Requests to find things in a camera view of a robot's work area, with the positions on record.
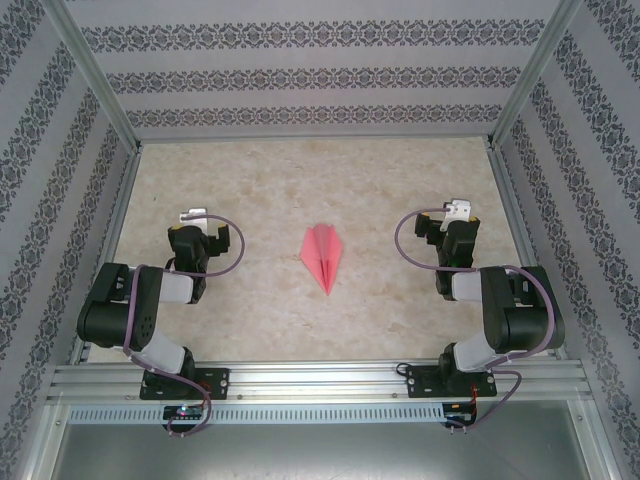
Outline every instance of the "beige floor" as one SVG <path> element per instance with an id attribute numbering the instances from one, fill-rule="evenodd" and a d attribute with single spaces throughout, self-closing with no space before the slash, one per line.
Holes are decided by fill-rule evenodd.
<path id="1" fill-rule="evenodd" d="M 151 145 L 144 148 L 117 261 L 162 266 L 179 212 L 207 207 L 237 222 L 244 261 L 208 281 L 196 306 L 161 305 L 158 325 L 198 360 L 436 357 L 481 326 L 478 304 L 446 302 L 433 273 L 396 252 L 406 213 L 468 198 L 482 221 L 475 265 L 517 262 L 480 138 L 305 140 Z M 305 230 L 335 225 L 343 242 L 326 296 L 300 261 Z M 424 262 L 435 248 L 401 241 Z M 224 267 L 237 253 L 212 259 Z M 93 348 L 90 361 L 121 361 Z"/>

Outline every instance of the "paper airplane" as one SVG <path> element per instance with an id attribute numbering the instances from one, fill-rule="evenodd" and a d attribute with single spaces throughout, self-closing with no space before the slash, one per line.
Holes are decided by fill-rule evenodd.
<path id="1" fill-rule="evenodd" d="M 341 254 L 342 242 L 333 225 L 319 223 L 307 229 L 300 258 L 327 295 L 336 280 Z"/>

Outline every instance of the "wall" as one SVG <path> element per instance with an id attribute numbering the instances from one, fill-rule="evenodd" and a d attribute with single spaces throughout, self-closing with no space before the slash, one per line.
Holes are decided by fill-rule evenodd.
<path id="1" fill-rule="evenodd" d="M 557 0 L 70 1 L 142 139 L 489 133 Z"/>
<path id="2" fill-rule="evenodd" d="M 624 478 L 640 478 L 639 12 L 585 1 L 502 145 Z"/>
<path id="3" fill-rule="evenodd" d="M 0 479 L 65 363 L 129 158 L 42 6 L 0 1 Z"/>

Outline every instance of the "cable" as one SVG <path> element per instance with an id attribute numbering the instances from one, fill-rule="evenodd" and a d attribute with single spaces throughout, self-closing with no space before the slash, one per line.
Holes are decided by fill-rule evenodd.
<path id="1" fill-rule="evenodd" d="M 396 248 L 398 249 L 398 252 L 400 253 L 400 255 L 402 255 L 402 257 L 407 262 L 409 262 L 411 265 L 415 265 L 416 267 L 425 268 L 427 270 L 439 270 L 441 272 L 475 272 L 477 270 L 476 268 L 439 267 L 436 265 L 427 265 L 426 263 L 417 262 L 416 260 L 411 258 L 409 255 L 407 255 L 407 253 L 400 246 L 400 239 L 399 239 L 400 229 L 411 217 L 415 217 L 416 215 L 421 215 L 423 213 L 448 212 L 448 211 L 449 211 L 448 208 L 425 208 L 422 210 L 416 210 L 415 212 L 411 212 L 409 215 L 406 215 L 402 220 L 400 220 L 400 223 L 398 223 L 398 226 L 396 227 L 396 233 L 393 237 L 396 242 Z"/>
<path id="2" fill-rule="evenodd" d="M 233 262 L 231 264 L 231 266 L 220 270 L 218 272 L 213 272 L 213 273 L 196 273 L 196 272 L 179 272 L 177 270 L 169 270 L 169 267 L 165 268 L 165 272 L 167 273 L 172 273 L 174 275 L 184 275 L 186 277 L 200 277 L 200 278 L 210 278 L 210 277 L 220 277 L 222 275 L 224 275 L 225 273 L 229 273 L 231 270 L 233 270 L 234 268 L 236 268 L 238 266 L 238 264 L 240 263 L 240 261 L 242 260 L 242 257 L 244 257 L 244 250 L 245 250 L 245 241 L 244 241 L 244 235 L 242 234 L 242 231 L 240 230 L 240 228 L 233 223 L 231 220 L 221 217 L 219 215 L 212 215 L 212 214 L 207 214 L 207 215 L 194 215 L 192 217 L 186 217 L 183 218 L 183 220 L 199 220 L 201 218 L 212 218 L 214 220 L 220 220 L 221 222 L 224 222 L 228 225 L 230 225 L 231 227 L 233 227 L 233 229 L 237 232 L 238 237 L 240 237 L 240 253 L 238 254 L 238 258 L 236 258 L 235 262 Z"/>
<path id="3" fill-rule="evenodd" d="M 405 260 L 407 260 L 412 265 L 415 265 L 416 267 L 424 268 L 427 270 L 439 270 L 443 272 L 477 272 L 478 271 L 477 268 L 440 267 L 437 265 L 428 265 L 425 263 L 420 263 L 414 260 L 413 258 L 411 258 L 409 255 L 407 255 L 407 253 L 400 246 L 400 240 L 399 240 L 400 229 L 406 223 L 406 221 L 409 220 L 411 217 L 420 215 L 422 213 L 448 212 L 448 211 L 449 210 L 447 208 L 426 208 L 422 210 L 416 210 L 415 212 L 411 212 L 410 214 L 406 215 L 402 220 L 400 220 L 400 222 L 398 223 L 398 226 L 396 227 L 396 231 L 394 235 L 396 248 L 398 249 L 398 252 L 400 253 L 400 255 L 402 255 L 402 257 Z M 516 273 L 519 273 L 520 275 L 525 277 L 527 280 L 529 280 L 529 282 L 531 282 L 531 284 L 536 288 L 536 290 L 538 290 L 538 292 L 540 293 L 540 296 L 542 297 L 542 300 L 544 301 L 545 308 L 547 309 L 547 318 L 548 318 L 547 331 L 545 332 L 545 335 L 542 341 L 535 348 L 526 352 L 514 353 L 513 355 L 506 355 L 504 357 L 500 357 L 496 360 L 493 360 L 492 362 L 489 362 L 485 365 L 485 369 L 487 371 L 491 370 L 494 367 L 497 367 L 498 365 L 502 365 L 505 362 L 510 362 L 513 359 L 526 358 L 526 357 L 535 355 L 537 353 L 540 353 L 541 351 L 546 349 L 547 345 L 549 345 L 549 343 L 551 342 L 551 338 L 553 337 L 553 332 L 555 329 L 555 313 L 553 311 L 553 304 L 551 302 L 551 297 L 549 296 L 547 291 L 544 289 L 540 281 L 536 277 L 531 275 L 529 272 L 524 270 L 523 268 L 516 267 L 514 265 L 502 265 L 502 268 L 504 268 L 505 270 L 512 270 Z M 493 372 L 493 374 L 494 375 L 496 374 L 515 375 L 517 377 L 517 380 L 514 386 L 511 388 L 511 390 L 509 390 L 505 394 L 505 396 L 496 405 L 494 405 L 494 407 L 491 410 L 489 410 L 482 418 L 480 418 L 480 420 L 475 422 L 473 425 L 470 425 L 469 427 L 465 427 L 460 422 L 456 422 L 452 420 L 447 420 L 447 422 L 452 424 L 458 424 L 458 429 L 459 430 L 462 429 L 465 432 L 466 430 L 477 428 L 478 425 L 482 425 L 488 417 L 491 417 L 492 415 L 495 414 L 495 412 L 498 409 L 502 408 L 502 406 L 506 403 L 507 400 L 509 400 L 509 398 L 513 396 L 513 394 L 516 392 L 516 390 L 522 383 L 522 375 L 520 375 L 520 373 L 515 370 L 502 370 L 499 372 Z"/>
<path id="4" fill-rule="evenodd" d="M 216 220 L 220 220 L 223 222 L 226 222 L 227 224 L 231 225 L 233 227 L 233 229 L 238 232 L 238 236 L 240 237 L 240 254 L 238 255 L 238 258 L 236 259 L 235 262 L 233 262 L 233 264 L 230 267 L 227 267 L 223 270 L 220 270 L 219 272 L 213 272 L 213 273 L 190 273 L 190 272 L 177 272 L 175 270 L 167 270 L 165 269 L 165 272 L 168 273 L 173 273 L 175 275 L 186 275 L 186 276 L 198 276 L 198 277 L 219 277 L 221 275 L 224 275 L 225 273 L 230 272 L 231 270 L 233 270 L 239 263 L 240 260 L 242 260 L 242 257 L 244 256 L 244 251 L 245 251 L 245 240 L 244 240 L 244 236 L 242 235 L 242 231 L 240 230 L 240 228 L 233 222 L 231 222 L 230 220 L 227 220 L 224 217 L 220 217 L 218 215 L 198 215 L 198 216 L 193 216 L 193 217 L 189 217 L 189 220 L 195 220 L 195 219 L 199 219 L 199 218 L 213 218 Z M 133 280 L 131 283 L 131 296 L 129 298 L 129 313 L 127 316 L 127 329 L 126 329 L 126 333 L 125 333 L 125 338 L 124 338 L 124 344 L 122 345 L 122 351 L 124 352 L 124 354 L 129 358 L 129 360 L 131 360 L 134 364 L 138 365 L 139 367 L 142 367 L 145 370 L 148 370 L 151 373 L 154 373 L 156 375 L 162 375 L 163 377 L 167 377 L 170 378 L 172 380 L 176 380 L 179 382 L 182 382 L 192 388 L 195 388 L 196 390 L 198 390 L 200 393 L 202 393 L 202 397 L 203 397 L 203 407 L 206 404 L 207 407 L 207 413 L 205 415 L 205 418 L 202 422 L 200 422 L 198 425 L 196 425 L 195 427 L 193 427 L 191 430 L 187 431 L 187 432 L 175 432 L 173 430 L 171 430 L 171 424 L 173 423 L 174 418 L 170 418 L 169 422 L 167 423 L 167 431 L 169 432 L 169 436 L 173 437 L 173 436 L 179 436 L 181 438 L 184 437 L 188 437 L 190 435 L 194 435 L 196 433 L 198 433 L 199 431 L 201 431 L 203 428 L 206 427 L 206 425 L 209 423 L 209 420 L 211 419 L 211 415 L 213 413 L 213 406 L 211 404 L 211 396 L 209 395 L 209 392 L 202 387 L 201 385 L 198 385 L 197 383 L 184 378 L 180 375 L 176 375 L 174 373 L 170 373 L 170 372 L 166 372 L 164 370 L 160 370 L 158 368 L 155 368 L 153 365 L 150 365 L 146 362 L 144 362 L 143 360 L 140 360 L 137 357 L 133 356 L 133 352 L 131 350 L 131 337 L 133 336 L 133 324 L 135 321 L 135 311 L 136 311 L 136 300 L 138 297 L 138 279 L 140 278 L 140 271 L 146 267 L 146 265 L 138 265 L 135 269 L 135 271 L 133 272 Z"/>
<path id="5" fill-rule="evenodd" d="M 411 366 L 411 365 L 409 365 L 408 363 L 405 363 L 405 362 L 399 363 L 398 365 L 396 365 L 396 373 L 397 373 L 398 375 L 400 375 L 401 377 L 405 377 L 405 378 L 407 378 L 407 369 L 408 369 L 410 366 Z M 404 373 L 402 373 L 402 372 L 400 371 L 400 367 L 404 367 Z"/>

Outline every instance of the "purple cable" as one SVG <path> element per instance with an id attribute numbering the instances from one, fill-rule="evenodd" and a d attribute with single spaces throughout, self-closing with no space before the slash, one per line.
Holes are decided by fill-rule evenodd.
<path id="1" fill-rule="evenodd" d="M 448 423 L 452 423 L 453 425 L 456 425 L 458 427 L 458 429 L 460 430 L 474 430 L 476 428 L 478 428 L 480 425 L 482 425 L 484 422 L 486 422 L 489 417 L 493 416 L 497 410 L 499 410 L 500 408 L 502 408 L 502 406 L 507 403 L 507 400 L 509 400 L 514 393 L 516 393 L 516 390 L 518 389 L 518 387 L 520 386 L 520 384 L 522 383 L 522 375 L 520 374 L 520 372 L 517 372 L 516 370 L 500 370 L 499 372 L 493 372 L 494 375 L 515 375 L 516 376 L 516 383 L 515 385 L 511 388 L 511 390 L 509 390 L 504 397 L 502 397 L 502 399 L 496 403 L 493 408 L 491 408 L 491 410 L 489 410 L 487 413 L 484 414 L 484 416 L 478 420 L 476 423 L 474 423 L 473 425 L 463 425 L 460 422 L 457 422 L 456 420 L 450 420 L 447 419 Z"/>
<path id="2" fill-rule="evenodd" d="M 176 270 L 168 270 L 168 269 L 165 270 L 165 272 L 172 273 L 174 275 L 184 275 L 186 277 L 209 278 L 209 277 L 219 277 L 221 275 L 224 275 L 225 273 L 229 273 L 231 270 L 233 270 L 238 266 L 238 264 L 242 260 L 242 257 L 244 257 L 244 249 L 245 249 L 244 235 L 242 235 L 242 231 L 240 230 L 240 228 L 231 220 L 224 217 L 220 217 L 219 215 L 194 215 L 192 217 L 185 218 L 185 220 L 199 220 L 201 218 L 212 218 L 214 220 L 220 220 L 221 222 L 225 222 L 231 225 L 231 227 L 233 227 L 233 229 L 238 233 L 238 236 L 240 237 L 240 253 L 238 254 L 238 258 L 236 258 L 236 261 L 233 262 L 230 267 L 220 270 L 219 272 L 192 273 L 192 272 L 178 272 Z"/>
<path id="3" fill-rule="evenodd" d="M 415 212 L 411 212 L 409 215 L 405 216 L 398 226 L 396 227 L 396 233 L 394 235 L 394 240 L 396 242 L 396 248 L 400 255 L 404 257 L 404 259 L 409 262 L 411 265 L 415 265 L 416 267 L 426 268 L 427 270 L 440 270 L 441 272 L 475 272 L 477 269 L 475 268 L 456 268 L 456 267 L 438 267 L 435 265 L 427 265 L 426 263 L 420 263 L 411 258 L 400 246 L 400 229 L 402 226 L 409 220 L 411 217 L 415 217 L 416 215 L 421 215 L 423 213 L 432 213 L 432 212 L 448 212 L 448 208 L 425 208 L 422 210 L 416 210 Z"/>
<path id="4" fill-rule="evenodd" d="M 220 270 L 219 272 L 189 273 L 189 272 L 176 272 L 171 270 L 164 270 L 165 272 L 173 273 L 175 275 L 198 276 L 198 277 L 219 277 L 220 275 L 224 275 L 225 273 L 228 273 L 231 270 L 233 270 L 240 263 L 240 260 L 242 260 L 242 257 L 244 256 L 244 250 L 245 250 L 245 241 L 244 241 L 244 236 L 240 231 L 240 228 L 238 228 L 238 226 L 235 223 L 231 222 L 230 220 L 227 220 L 224 217 L 220 217 L 218 215 L 198 215 L 198 216 L 189 217 L 190 220 L 195 220 L 199 218 L 213 218 L 216 220 L 226 222 L 229 225 L 231 225 L 236 232 L 238 232 L 238 236 L 240 237 L 240 254 L 238 255 L 238 258 L 236 259 L 235 262 L 233 262 L 233 264 L 230 267 L 225 268 L 224 270 Z M 198 433 L 203 428 L 205 428 L 206 425 L 209 423 L 209 420 L 211 419 L 211 414 L 213 413 L 213 407 L 211 405 L 211 396 L 209 395 L 209 392 L 207 392 L 207 390 L 201 385 L 198 385 L 197 383 L 192 382 L 187 378 L 181 377 L 180 375 L 176 375 L 174 373 L 169 373 L 164 370 L 157 369 L 152 365 L 149 365 L 148 363 L 144 362 L 143 360 L 140 360 L 139 358 L 136 358 L 133 356 L 134 352 L 132 352 L 130 346 L 131 346 L 131 337 L 133 336 L 133 324 L 135 319 L 136 300 L 138 298 L 138 279 L 140 278 L 140 271 L 145 266 L 146 265 L 138 265 L 135 271 L 133 272 L 133 280 L 131 283 L 131 297 L 129 298 L 129 314 L 127 317 L 127 330 L 124 337 L 124 344 L 122 345 L 122 351 L 134 364 L 138 365 L 139 367 L 142 367 L 145 370 L 149 370 L 151 373 L 162 375 L 163 377 L 167 377 L 172 380 L 177 380 L 179 382 L 185 383 L 190 387 L 195 388 L 200 393 L 202 393 L 202 396 L 204 399 L 203 403 L 205 403 L 207 406 L 207 414 L 205 415 L 205 418 L 202 422 L 200 422 L 198 425 L 193 427 L 188 432 L 181 432 L 181 433 L 174 432 L 173 430 L 171 430 L 171 424 L 173 423 L 173 420 L 174 420 L 173 418 L 170 418 L 169 422 L 167 423 L 167 431 L 169 432 L 170 437 L 180 436 L 181 438 L 184 438 L 184 437 L 193 435 L 195 433 Z"/>
<path id="5" fill-rule="evenodd" d="M 400 253 L 400 255 L 402 255 L 402 257 L 405 260 L 407 260 L 412 265 L 415 265 L 416 267 L 425 268 L 427 270 L 439 270 L 439 271 L 443 271 L 443 272 L 467 272 L 467 273 L 468 272 L 477 272 L 478 271 L 477 268 L 440 267 L 440 266 L 436 266 L 436 265 L 427 265 L 425 263 L 417 262 L 413 258 L 411 258 L 409 255 L 407 255 L 407 253 L 400 246 L 400 241 L 399 241 L 400 228 L 402 228 L 402 226 L 406 223 L 406 221 L 409 220 L 411 217 L 414 217 L 416 215 L 420 215 L 422 213 L 447 212 L 447 211 L 448 210 L 446 208 L 426 208 L 426 209 L 423 209 L 423 210 L 416 210 L 415 212 L 411 212 L 410 214 L 406 215 L 402 220 L 400 220 L 400 223 L 398 223 L 398 226 L 396 227 L 396 232 L 395 232 L 395 235 L 394 235 L 396 248 L 398 249 L 398 252 Z M 491 370 L 493 367 L 497 367 L 498 365 L 502 365 L 505 362 L 510 362 L 513 359 L 526 358 L 526 357 L 530 357 L 532 355 L 535 355 L 537 353 L 540 353 L 545 348 L 547 348 L 547 345 L 549 345 L 549 343 L 551 342 L 551 338 L 553 337 L 553 331 L 555 329 L 555 313 L 553 312 L 553 304 L 551 303 L 551 297 L 549 297 L 549 294 L 544 289 L 542 284 L 538 281 L 538 279 L 536 277 L 534 277 L 533 275 L 531 275 L 526 270 L 524 270 L 524 269 L 522 269 L 520 267 L 516 267 L 514 265 L 502 265 L 502 268 L 504 268 L 505 270 L 513 270 L 514 272 L 519 273 L 520 275 L 525 277 L 527 280 L 529 280 L 529 282 L 531 282 L 531 284 L 534 287 L 536 287 L 536 290 L 538 290 L 538 292 L 540 293 L 540 296 L 542 297 L 542 300 L 544 301 L 545 308 L 547 309 L 547 316 L 548 316 L 547 331 L 546 331 L 542 341 L 534 349 L 529 350 L 527 352 L 514 353 L 513 355 L 506 355 L 504 357 L 500 357 L 500 358 L 498 358 L 496 360 L 493 360 L 492 362 L 489 362 L 488 364 L 485 365 L 485 368 L 487 370 Z M 473 428 L 476 428 L 478 425 L 482 425 L 488 417 L 492 416 L 496 412 L 496 410 L 501 408 L 506 403 L 506 401 L 509 400 L 509 398 L 511 398 L 513 396 L 513 394 L 516 392 L 516 390 L 518 389 L 518 387 L 522 383 L 522 375 L 520 375 L 520 373 L 515 371 L 515 370 L 502 370 L 502 371 L 493 372 L 493 373 L 494 374 L 515 375 L 517 377 L 516 383 L 511 388 L 511 390 L 509 390 L 505 394 L 505 396 L 502 398 L 502 400 L 500 400 L 480 420 L 478 420 L 473 425 L 471 425 L 469 427 L 466 427 L 466 430 L 472 430 Z M 464 425 L 462 425 L 461 423 L 456 422 L 454 420 L 447 420 L 447 421 L 449 423 L 453 423 L 453 424 L 457 423 L 460 427 L 464 427 Z"/>

